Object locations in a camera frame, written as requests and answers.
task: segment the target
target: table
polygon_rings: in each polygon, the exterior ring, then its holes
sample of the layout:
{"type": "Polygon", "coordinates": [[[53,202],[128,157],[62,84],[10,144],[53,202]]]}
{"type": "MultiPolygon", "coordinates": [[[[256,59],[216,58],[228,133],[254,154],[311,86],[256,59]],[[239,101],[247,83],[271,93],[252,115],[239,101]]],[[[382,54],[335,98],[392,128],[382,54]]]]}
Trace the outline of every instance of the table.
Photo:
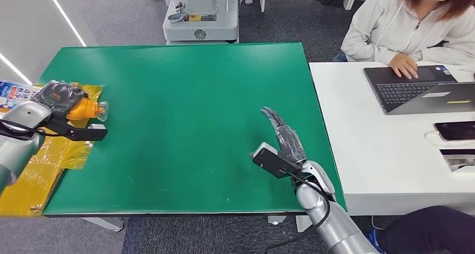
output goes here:
{"type": "MultiPolygon", "coordinates": [[[[451,173],[439,152],[450,143],[425,138],[434,123],[473,121],[475,113],[386,116],[363,73],[382,63],[309,65],[351,215],[403,215],[432,205],[475,214],[475,173],[451,173]]],[[[459,82],[473,81],[446,66],[459,82]]]]}
{"type": "Polygon", "coordinates": [[[104,85],[106,138],[69,170],[46,216],[302,214],[289,179],[254,165],[277,147],[259,110],[299,134],[343,194],[300,43],[63,48],[40,82],[104,85]]]}

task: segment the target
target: laptop keyboard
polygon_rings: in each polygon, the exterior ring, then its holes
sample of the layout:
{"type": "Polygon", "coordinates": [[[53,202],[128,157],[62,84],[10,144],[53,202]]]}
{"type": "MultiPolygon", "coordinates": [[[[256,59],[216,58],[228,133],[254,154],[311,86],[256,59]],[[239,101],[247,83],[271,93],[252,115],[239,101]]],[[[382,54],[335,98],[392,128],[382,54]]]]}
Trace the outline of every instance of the laptop keyboard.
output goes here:
{"type": "Polygon", "coordinates": [[[377,84],[381,101],[385,104],[404,104],[412,98],[430,90],[437,83],[377,84]]]}

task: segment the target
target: person's leg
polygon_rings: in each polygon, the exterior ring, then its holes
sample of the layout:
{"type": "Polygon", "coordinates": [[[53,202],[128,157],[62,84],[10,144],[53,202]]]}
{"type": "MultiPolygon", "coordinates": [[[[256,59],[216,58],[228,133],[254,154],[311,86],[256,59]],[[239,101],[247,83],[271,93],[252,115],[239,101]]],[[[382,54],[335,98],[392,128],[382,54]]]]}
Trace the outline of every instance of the person's leg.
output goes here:
{"type": "Polygon", "coordinates": [[[333,58],[333,62],[348,62],[346,58],[346,54],[344,52],[340,52],[336,57],[333,58]]]}
{"type": "Polygon", "coordinates": [[[449,251],[475,253],[475,218],[445,206],[433,206],[401,216],[378,231],[378,244],[388,254],[449,251]]]}

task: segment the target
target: table leg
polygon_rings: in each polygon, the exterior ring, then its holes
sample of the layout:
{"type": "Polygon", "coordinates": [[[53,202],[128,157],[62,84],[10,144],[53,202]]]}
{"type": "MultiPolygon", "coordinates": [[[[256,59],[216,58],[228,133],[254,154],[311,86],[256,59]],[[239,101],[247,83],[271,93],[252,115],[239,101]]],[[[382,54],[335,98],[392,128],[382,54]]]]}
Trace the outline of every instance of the table leg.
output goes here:
{"type": "Polygon", "coordinates": [[[285,218],[286,216],[267,216],[267,222],[273,225],[277,225],[279,223],[282,223],[285,218]]]}
{"type": "Polygon", "coordinates": [[[304,232],[308,227],[312,225],[312,222],[309,216],[307,215],[295,216],[295,222],[297,222],[297,232],[299,233],[304,232]]]}
{"type": "Polygon", "coordinates": [[[119,218],[82,218],[101,227],[115,232],[119,232],[124,228],[124,221],[119,218]]]}

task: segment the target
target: smartphone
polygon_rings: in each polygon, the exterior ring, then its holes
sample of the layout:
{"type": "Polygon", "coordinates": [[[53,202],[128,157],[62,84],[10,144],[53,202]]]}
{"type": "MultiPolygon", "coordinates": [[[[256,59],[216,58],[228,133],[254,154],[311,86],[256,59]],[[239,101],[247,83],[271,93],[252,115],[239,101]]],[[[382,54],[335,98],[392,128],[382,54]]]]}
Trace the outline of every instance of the smartphone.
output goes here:
{"type": "Polygon", "coordinates": [[[475,140],[475,121],[435,123],[445,141],[475,140]]]}

